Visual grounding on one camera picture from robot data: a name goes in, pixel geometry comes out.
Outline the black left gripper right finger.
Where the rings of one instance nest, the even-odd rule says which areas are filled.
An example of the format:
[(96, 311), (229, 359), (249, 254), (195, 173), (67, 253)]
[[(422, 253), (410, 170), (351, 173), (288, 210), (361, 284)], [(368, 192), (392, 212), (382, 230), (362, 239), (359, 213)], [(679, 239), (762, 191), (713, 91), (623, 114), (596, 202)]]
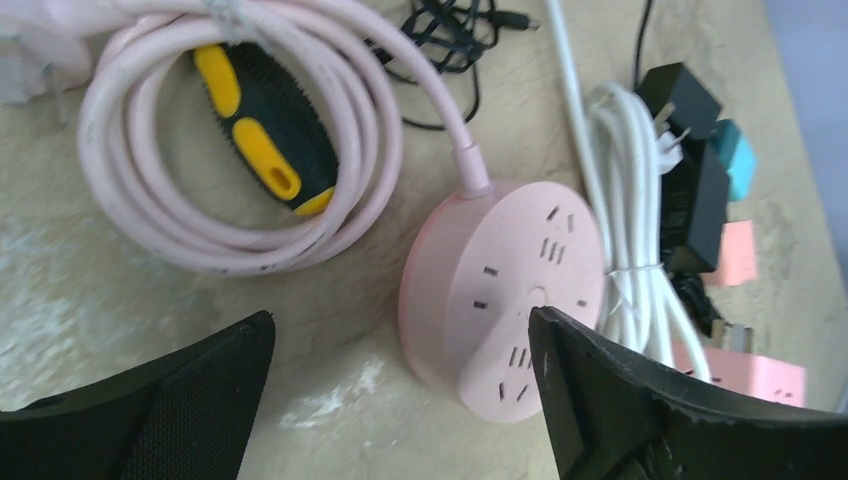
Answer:
[(843, 479), (845, 416), (707, 384), (536, 307), (529, 340), (563, 479)]

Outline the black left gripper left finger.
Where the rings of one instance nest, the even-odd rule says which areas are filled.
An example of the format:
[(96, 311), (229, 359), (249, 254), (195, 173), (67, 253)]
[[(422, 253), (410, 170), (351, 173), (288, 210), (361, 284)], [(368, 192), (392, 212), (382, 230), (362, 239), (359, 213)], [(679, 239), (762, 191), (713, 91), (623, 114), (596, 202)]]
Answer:
[(4, 479), (234, 479), (276, 340), (267, 311), (1, 414)]

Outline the pink cube power socket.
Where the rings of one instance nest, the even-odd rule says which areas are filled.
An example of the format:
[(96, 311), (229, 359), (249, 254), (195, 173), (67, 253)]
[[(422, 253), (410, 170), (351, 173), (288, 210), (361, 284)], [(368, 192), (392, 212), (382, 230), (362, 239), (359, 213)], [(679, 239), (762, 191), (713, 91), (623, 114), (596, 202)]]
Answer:
[(761, 400), (804, 408), (806, 369), (752, 352), (753, 329), (715, 320), (703, 350), (711, 383)]

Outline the salmon pink USB charger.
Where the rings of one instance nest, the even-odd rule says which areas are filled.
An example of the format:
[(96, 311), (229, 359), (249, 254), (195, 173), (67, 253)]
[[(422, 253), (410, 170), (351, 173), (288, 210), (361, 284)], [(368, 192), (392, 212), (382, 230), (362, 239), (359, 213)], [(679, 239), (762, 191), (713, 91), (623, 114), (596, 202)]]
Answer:
[(723, 226), (717, 267), (703, 273), (705, 285), (738, 286), (756, 280), (759, 268), (754, 224), (751, 220), (735, 221)]

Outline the pink round socket base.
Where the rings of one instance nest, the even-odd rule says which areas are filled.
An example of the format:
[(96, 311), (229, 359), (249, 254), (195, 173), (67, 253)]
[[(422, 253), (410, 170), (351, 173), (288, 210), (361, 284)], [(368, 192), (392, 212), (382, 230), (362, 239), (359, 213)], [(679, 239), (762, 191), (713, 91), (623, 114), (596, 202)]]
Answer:
[(566, 185), (500, 182), (480, 198), (450, 196), (403, 271), (399, 334), (411, 368), (484, 420), (536, 415), (529, 315), (553, 306), (595, 326), (602, 252), (588, 204)]

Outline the teal USB charger plug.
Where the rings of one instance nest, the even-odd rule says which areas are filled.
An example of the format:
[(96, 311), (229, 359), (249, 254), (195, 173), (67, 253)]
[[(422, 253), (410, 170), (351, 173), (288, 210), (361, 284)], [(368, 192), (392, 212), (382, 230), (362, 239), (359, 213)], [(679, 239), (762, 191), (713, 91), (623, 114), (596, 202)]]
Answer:
[(758, 168), (758, 158), (748, 138), (732, 119), (722, 119), (716, 123), (709, 142), (729, 178), (728, 200), (744, 200)]

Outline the black yellow flathead screwdriver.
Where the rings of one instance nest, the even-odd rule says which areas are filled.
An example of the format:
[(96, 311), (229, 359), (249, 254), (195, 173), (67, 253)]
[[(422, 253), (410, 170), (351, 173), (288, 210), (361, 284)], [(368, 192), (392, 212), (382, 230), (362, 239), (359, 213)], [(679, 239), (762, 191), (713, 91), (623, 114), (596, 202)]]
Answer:
[(258, 183), (298, 216), (323, 212), (339, 163), (295, 78), (254, 43), (201, 46), (191, 56), (222, 133)]

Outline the black power adapter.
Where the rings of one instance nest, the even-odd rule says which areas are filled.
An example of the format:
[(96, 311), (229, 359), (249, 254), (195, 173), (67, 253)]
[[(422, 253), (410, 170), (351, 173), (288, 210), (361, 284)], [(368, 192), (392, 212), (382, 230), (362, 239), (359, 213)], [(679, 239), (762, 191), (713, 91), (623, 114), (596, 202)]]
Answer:
[(717, 268), (727, 220), (729, 177), (706, 140), (684, 144), (683, 159), (661, 176), (660, 260), (670, 273)]
[(650, 69), (636, 93), (655, 119), (662, 119), (680, 135), (707, 139), (718, 120), (722, 104), (682, 62)]

